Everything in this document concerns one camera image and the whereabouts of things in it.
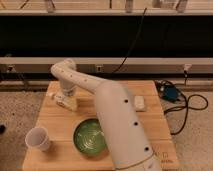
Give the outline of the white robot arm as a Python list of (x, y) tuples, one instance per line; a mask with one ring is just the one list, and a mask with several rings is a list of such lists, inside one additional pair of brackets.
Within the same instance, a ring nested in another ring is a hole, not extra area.
[(95, 111), (116, 171), (162, 171), (136, 114), (134, 96), (125, 85), (78, 72), (72, 59), (54, 64), (51, 73), (66, 95), (73, 86), (94, 94)]

